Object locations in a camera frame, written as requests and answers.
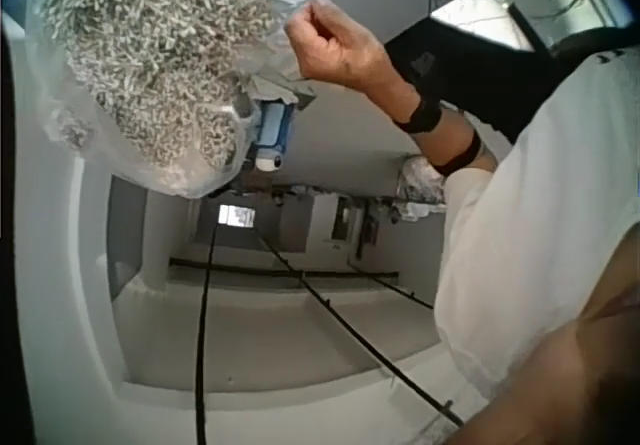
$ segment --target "skin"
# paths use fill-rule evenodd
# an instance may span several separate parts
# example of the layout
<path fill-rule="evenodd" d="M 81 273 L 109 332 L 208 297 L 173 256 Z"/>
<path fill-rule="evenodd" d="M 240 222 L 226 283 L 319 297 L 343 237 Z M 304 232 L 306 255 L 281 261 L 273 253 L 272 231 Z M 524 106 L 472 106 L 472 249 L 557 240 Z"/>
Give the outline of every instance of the skin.
<path fill-rule="evenodd" d="M 418 106 L 415 88 L 393 68 L 382 44 L 328 0 L 312 0 L 295 14 L 286 32 L 305 78 L 365 94 L 392 120 L 407 123 Z M 437 127 L 414 136 L 424 156 L 444 165 L 464 152 L 472 126 L 444 110 Z M 470 168 L 493 172 L 496 160 L 483 152 Z M 598 377 L 617 367 L 620 337 L 638 312 L 611 308 L 616 297 L 638 283 L 640 227 L 621 241 L 583 313 L 542 337 L 509 384 L 485 409 L 446 442 L 450 445 L 571 444 L 577 439 Z"/>

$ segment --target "person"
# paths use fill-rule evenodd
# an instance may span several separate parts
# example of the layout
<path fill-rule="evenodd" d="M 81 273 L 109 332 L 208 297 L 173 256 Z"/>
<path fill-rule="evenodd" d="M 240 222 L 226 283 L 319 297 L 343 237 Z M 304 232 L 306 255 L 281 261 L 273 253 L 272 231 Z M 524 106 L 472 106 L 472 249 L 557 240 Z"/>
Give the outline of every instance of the person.
<path fill-rule="evenodd" d="M 640 443 L 640 49 L 585 60 L 498 164 L 329 0 L 286 32 L 305 78 L 365 94 L 446 177 L 435 320 L 490 400 L 446 443 Z"/>

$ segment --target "fist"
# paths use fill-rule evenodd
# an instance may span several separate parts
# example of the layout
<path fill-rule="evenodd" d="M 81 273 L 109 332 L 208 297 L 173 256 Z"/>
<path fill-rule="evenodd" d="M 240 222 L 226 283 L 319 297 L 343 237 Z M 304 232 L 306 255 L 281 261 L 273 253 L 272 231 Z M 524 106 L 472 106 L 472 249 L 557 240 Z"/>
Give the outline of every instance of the fist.
<path fill-rule="evenodd" d="M 393 73 L 378 39 L 329 0 L 311 0 L 285 31 L 304 78 L 367 93 Z"/>

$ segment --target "hand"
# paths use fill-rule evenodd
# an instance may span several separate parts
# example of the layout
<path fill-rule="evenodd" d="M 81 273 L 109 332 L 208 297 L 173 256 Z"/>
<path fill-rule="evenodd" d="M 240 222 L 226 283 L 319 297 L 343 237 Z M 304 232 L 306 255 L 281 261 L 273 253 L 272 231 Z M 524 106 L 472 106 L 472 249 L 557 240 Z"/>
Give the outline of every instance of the hand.
<path fill-rule="evenodd" d="M 305 78 L 368 93 L 397 75 L 373 33 L 329 0 L 311 0 L 285 31 Z"/>

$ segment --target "white shirt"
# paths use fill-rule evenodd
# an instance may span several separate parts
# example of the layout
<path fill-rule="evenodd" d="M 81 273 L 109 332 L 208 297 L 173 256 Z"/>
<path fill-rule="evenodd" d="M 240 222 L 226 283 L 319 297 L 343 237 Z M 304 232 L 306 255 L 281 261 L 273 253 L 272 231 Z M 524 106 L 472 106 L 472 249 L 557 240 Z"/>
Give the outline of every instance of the white shirt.
<path fill-rule="evenodd" d="M 640 221 L 640 48 L 618 55 L 565 80 L 495 174 L 464 169 L 445 184 L 435 319 L 487 398 L 541 335 L 580 314 Z"/>

